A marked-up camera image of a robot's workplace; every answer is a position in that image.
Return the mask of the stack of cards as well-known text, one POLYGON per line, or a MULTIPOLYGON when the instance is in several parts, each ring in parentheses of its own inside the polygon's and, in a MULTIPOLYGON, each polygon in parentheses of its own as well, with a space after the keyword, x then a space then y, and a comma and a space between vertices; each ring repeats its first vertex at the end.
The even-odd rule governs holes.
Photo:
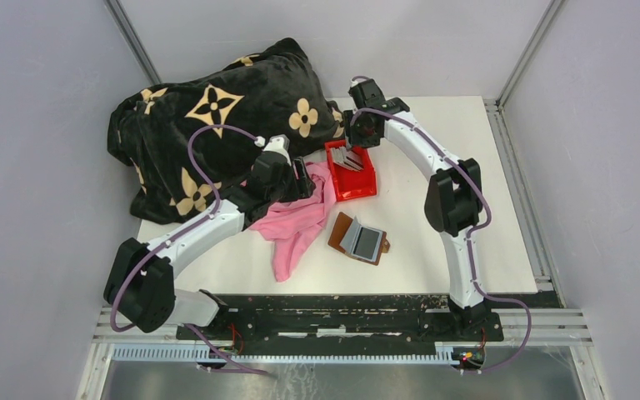
POLYGON ((353 172, 363 170, 362 158, 345 146, 333 147, 331 149, 331 156, 333 163, 339 167, 353 172))

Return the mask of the red plastic bin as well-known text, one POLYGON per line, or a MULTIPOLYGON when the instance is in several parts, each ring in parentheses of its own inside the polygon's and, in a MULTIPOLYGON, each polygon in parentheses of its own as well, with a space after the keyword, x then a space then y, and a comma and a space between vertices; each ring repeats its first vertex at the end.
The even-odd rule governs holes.
POLYGON ((346 147, 346 141, 337 140, 324 144, 337 201, 346 202, 376 196, 378 194, 377 174, 368 150, 359 147, 349 148, 358 154, 363 162, 363 170, 353 172, 333 163, 331 149, 339 146, 346 147))

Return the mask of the brown leather card holder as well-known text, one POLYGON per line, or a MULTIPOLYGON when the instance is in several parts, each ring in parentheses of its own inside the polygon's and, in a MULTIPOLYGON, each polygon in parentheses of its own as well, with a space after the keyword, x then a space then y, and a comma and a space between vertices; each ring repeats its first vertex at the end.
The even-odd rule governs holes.
POLYGON ((348 258, 374 266, 391 248, 385 231, 361 224, 344 212, 337 215, 327 245, 348 258))

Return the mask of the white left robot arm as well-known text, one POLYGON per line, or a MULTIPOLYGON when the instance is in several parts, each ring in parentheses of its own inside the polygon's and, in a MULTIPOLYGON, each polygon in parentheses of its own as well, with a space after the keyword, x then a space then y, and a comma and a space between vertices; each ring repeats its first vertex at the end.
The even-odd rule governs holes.
POLYGON ((112 307, 112 329, 151 333, 166 323, 191 323, 208 338, 222 337, 229 326, 224 303, 205 289, 176 287, 176 278, 205 252, 264 218, 273 204, 309 198, 314 188, 302 158, 264 150, 243 183, 222 191, 218 205, 150 242, 123 242, 103 294, 112 307))

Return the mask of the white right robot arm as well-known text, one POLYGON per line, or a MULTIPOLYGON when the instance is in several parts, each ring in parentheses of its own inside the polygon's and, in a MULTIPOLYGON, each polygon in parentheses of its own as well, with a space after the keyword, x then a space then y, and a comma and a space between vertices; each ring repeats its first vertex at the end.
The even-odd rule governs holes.
POLYGON ((449 304, 458 309, 448 317, 448 330, 468 340, 482 327, 470 308, 482 303, 471 235, 484 207, 481 169, 472 158, 460 159, 429 135, 399 97, 387 98, 369 77, 356 76, 348 93, 355 109, 345 112, 344 136, 350 148, 374 148, 381 141, 397 147, 427 179, 423 211, 439 233, 447 259, 449 304))

